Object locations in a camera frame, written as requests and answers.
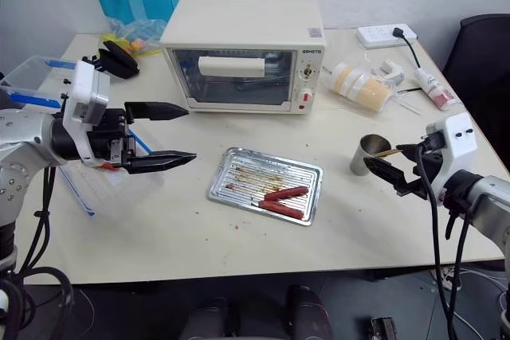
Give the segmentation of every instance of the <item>white handle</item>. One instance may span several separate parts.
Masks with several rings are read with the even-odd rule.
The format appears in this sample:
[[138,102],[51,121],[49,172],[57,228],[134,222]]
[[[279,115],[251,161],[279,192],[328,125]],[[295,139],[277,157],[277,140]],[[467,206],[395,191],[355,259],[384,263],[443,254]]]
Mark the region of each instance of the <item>white handle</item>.
[[198,69],[203,76],[264,77],[264,59],[200,56]]

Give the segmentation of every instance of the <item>black chair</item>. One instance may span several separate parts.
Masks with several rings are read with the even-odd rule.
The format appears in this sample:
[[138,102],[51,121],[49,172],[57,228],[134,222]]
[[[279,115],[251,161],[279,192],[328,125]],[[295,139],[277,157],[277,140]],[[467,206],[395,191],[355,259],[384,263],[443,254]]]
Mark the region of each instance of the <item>black chair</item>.
[[443,74],[510,169],[510,14],[462,20]]

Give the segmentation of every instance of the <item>hot dog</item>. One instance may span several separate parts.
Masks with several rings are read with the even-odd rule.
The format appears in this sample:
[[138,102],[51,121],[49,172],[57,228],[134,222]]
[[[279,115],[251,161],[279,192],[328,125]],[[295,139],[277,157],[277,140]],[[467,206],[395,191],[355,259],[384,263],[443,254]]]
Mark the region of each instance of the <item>hot dog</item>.
[[264,196],[266,201],[277,201],[279,199],[289,198],[289,197],[297,197],[298,195],[303,195],[308,192],[308,187],[306,186],[297,186],[292,187],[291,189],[285,189],[280,191],[275,191],[274,193],[267,193]]
[[304,217],[304,214],[301,210],[292,209],[276,201],[260,201],[258,202],[258,207],[269,211],[274,211],[275,213],[279,213],[291,218],[303,219]]

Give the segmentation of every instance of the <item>white table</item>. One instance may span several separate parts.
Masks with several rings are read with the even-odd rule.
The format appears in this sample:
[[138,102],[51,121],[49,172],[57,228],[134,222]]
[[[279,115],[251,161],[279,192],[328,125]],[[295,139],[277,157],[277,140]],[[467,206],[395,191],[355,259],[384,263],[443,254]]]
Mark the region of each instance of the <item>white table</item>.
[[[329,31],[324,65],[338,61],[370,68],[390,58],[412,77],[407,47],[365,51],[353,30]],[[77,59],[96,52],[98,38],[77,35],[63,56]],[[445,79],[419,44],[414,45],[425,70]],[[139,59],[140,75],[113,80],[110,106],[125,100],[157,100],[186,106],[161,54]],[[406,79],[401,88],[415,88]],[[365,112],[330,93],[323,85],[309,115],[190,113],[165,122],[139,120],[167,148],[196,152],[185,166],[163,174],[165,184],[129,211],[87,216],[57,176],[51,211],[51,241],[41,264],[65,272],[73,283],[132,282],[272,272],[418,266],[434,262],[430,207],[372,174],[358,177],[349,162],[359,138],[377,133],[398,143],[416,143],[428,123],[451,112],[436,109],[423,92],[407,99],[416,115],[389,103],[378,114]],[[508,173],[477,130],[479,149],[473,171],[508,179]],[[228,147],[244,147],[310,162],[323,168],[316,219],[302,227],[209,201],[211,178]],[[410,170],[403,156],[396,165]],[[16,243],[23,259],[41,208],[39,174],[18,219]],[[448,213],[439,212],[441,259],[453,262],[457,241],[444,240]],[[453,238],[460,232],[458,223]],[[498,259],[499,249],[475,229],[469,230],[464,260]],[[32,283],[52,283],[32,279]]]

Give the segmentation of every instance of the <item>stainless steel cup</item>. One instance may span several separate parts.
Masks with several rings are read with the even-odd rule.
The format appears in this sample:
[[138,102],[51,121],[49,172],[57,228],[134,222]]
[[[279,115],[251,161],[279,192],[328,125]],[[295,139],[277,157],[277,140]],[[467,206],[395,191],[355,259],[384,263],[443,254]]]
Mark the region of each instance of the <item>stainless steel cup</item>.
[[351,170],[357,175],[367,175],[370,171],[363,162],[365,157],[373,157],[374,154],[391,149],[387,139],[380,135],[365,135],[359,140],[358,149],[351,161]]

